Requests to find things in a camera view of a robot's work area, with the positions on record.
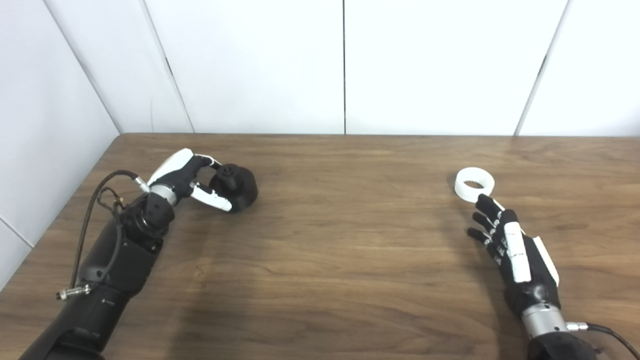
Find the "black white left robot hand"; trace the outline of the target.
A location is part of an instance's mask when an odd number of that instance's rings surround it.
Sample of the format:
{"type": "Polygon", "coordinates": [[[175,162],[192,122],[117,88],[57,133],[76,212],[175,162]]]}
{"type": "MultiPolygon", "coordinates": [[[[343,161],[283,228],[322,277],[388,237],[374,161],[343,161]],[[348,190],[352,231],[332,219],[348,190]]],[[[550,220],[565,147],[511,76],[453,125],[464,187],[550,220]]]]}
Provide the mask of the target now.
{"type": "Polygon", "coordinates": [[[194,153],[189,148],[183,148],[167,158],[154,171],[148,182],[150,192],[160,196],[170,207],[174,208],[186,198],[197,201],[219,210],[230,212],[233,206],[211,187],[196,180],[201,169],[209,167],[215,171],[222,168],[222,163],[209,155],[194,153]]]}

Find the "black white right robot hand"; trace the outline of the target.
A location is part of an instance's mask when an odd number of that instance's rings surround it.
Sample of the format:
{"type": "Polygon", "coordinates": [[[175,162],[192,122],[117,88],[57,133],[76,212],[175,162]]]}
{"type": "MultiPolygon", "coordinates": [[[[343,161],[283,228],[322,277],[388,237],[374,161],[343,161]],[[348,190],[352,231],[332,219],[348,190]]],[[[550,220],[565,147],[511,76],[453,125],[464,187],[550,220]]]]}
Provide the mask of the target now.
{"type": "Polygon", "coordinates": [[[512,209],[505,209],[487,194],[480,194],[467,235],[480,242],[502,277],[503,297],[509,310],[525,326],[530,338],[567,333],[562,315],[559,280],[541,239],[524,232],[512,209]]]}

